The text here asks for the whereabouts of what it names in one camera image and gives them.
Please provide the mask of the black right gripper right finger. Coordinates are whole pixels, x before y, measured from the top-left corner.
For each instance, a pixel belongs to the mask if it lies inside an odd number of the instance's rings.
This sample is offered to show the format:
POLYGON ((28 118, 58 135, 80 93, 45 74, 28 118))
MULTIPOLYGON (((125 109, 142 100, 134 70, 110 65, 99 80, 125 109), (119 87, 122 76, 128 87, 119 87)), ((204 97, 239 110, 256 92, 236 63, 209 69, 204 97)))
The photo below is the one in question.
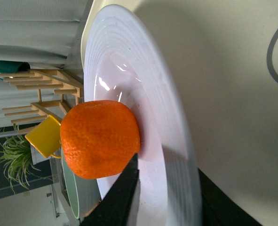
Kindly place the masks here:
POLYGON ((233 202, 201 170, 199 179, 202 195, 203 225, 259 226, 260 223, 233 202))

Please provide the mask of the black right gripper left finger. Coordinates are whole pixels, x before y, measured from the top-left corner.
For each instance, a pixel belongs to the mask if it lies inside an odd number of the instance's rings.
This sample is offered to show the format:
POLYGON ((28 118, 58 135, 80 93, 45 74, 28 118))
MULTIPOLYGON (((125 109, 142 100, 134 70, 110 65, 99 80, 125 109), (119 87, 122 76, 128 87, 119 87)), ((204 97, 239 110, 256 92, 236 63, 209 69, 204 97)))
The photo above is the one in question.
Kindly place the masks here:
POLYGON ((136 226, 141 183, 138 154, 134 154, 100 204, 82 226, 136 226))

